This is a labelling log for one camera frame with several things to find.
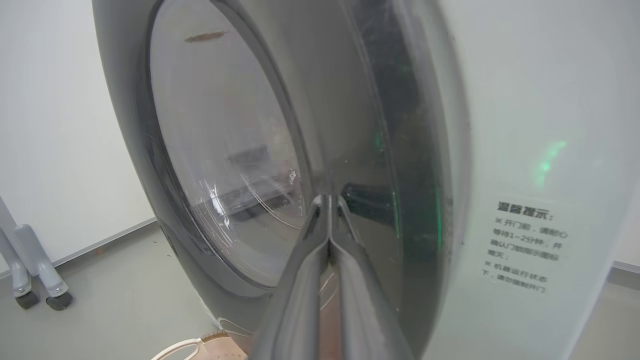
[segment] laundry basket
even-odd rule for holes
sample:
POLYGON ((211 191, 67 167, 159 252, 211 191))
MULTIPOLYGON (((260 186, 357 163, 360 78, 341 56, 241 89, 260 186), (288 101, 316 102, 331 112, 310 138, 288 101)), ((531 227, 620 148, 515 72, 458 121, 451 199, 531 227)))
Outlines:
POLYGON ((195 350, 185 360, 246 360, 246 354, 236 345, 225 331, 210 334, 197 339, 180 341, 162 350, 152 360, 166 359, 183 348, 195 350))

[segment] gray floor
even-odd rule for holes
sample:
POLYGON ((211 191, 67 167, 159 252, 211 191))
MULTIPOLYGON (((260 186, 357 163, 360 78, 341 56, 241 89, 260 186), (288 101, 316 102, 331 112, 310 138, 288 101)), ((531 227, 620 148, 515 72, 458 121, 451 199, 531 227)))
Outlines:
MULTIPOLYGON (((0 359, 144 360, 215 331, 155 224, 104 250, 58 268, 76 298, 61 312, 41 286, 41 303, 22 310, 0 280, 0 359)), ((609 283, 572 360, 640 359, 638 334, 640 291, 609 283)))

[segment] brown stain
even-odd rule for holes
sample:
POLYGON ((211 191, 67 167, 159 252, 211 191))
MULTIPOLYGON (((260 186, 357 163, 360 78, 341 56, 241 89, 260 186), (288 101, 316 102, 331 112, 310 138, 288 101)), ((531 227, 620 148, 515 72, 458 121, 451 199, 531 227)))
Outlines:
POLYGON ((204 33, 200 35, 195 35, 193 37, 189 37, 184 39, 184 42, 193 43, 193 42, 205 42, 217 38, 221 38, 226 31, 215 31, 213 33, 204 33))

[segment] front-loading washing machine door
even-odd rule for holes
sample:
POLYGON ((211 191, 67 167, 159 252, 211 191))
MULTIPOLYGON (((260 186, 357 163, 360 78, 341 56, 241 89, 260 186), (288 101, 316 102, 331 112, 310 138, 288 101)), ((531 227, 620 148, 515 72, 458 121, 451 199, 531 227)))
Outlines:
MULTIPOLYGON (((412 352, 426 346, 451 255, 451 177, 429 58, 400 6, 94 1, 150 203, 245 350, 319 194, 345 200, 412 352)), ((321 280, 322 345, 337 286, 331 268, 321 280)))

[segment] round door window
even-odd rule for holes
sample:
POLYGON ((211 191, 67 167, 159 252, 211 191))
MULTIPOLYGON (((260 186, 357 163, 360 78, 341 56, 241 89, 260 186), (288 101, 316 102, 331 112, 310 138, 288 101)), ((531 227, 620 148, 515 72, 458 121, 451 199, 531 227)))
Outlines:
POLYGON ((210 2, 165 1, 149 67, 164 143, 191 213, 229 265, 276 286, 306 216, 306 179, 259 61, 210 2))

